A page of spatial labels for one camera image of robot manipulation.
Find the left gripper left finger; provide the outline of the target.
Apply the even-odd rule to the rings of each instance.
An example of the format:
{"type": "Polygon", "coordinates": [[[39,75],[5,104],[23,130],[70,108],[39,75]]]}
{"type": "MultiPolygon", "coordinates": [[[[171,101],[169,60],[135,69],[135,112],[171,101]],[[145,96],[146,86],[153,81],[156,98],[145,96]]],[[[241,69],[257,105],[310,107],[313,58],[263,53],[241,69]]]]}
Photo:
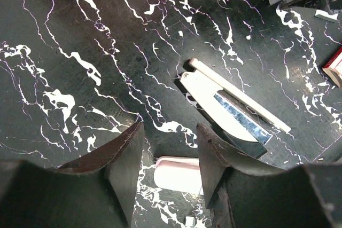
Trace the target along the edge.
{"type": "Polygon", "coordinates": [[[1,161],[1,227],[130,227],[143,123],[92,152],[45,169],[1,161]]]}

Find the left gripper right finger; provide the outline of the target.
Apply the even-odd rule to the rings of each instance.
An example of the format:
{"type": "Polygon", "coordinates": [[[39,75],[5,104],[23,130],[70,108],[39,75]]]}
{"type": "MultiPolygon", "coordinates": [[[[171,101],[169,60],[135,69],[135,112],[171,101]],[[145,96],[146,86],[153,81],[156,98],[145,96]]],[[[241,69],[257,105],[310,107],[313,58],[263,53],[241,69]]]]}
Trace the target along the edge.
{"type": "Polygon", "coordinates": [[[202,123],[197,142],[205,205],[214,227],[341,227],[341,164],[277,168],[202,123]]]}

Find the red white staple box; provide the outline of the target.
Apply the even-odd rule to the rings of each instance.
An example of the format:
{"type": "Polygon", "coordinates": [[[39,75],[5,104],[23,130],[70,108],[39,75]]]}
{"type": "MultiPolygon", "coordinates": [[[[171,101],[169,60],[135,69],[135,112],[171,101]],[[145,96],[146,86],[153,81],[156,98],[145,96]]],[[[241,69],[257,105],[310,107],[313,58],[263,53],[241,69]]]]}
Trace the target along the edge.
{"type": "Polygon", "coordinates": [[[332,58],[323,66],[322,70],[327,74],[334,84],[341,88],[341,52],[342,47],[332,56],[332,58]]]}

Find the white stapler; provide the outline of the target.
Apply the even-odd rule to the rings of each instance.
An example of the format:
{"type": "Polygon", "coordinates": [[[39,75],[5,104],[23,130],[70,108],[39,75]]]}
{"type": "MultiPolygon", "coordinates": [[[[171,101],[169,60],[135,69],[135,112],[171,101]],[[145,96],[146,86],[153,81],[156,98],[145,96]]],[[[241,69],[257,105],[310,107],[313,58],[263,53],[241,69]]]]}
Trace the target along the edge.
{"type": "Polygon", "coordinates": [[[156,161],[153,178],[159,188],[204,194],[198,158],[161,156],[156,161]]]}

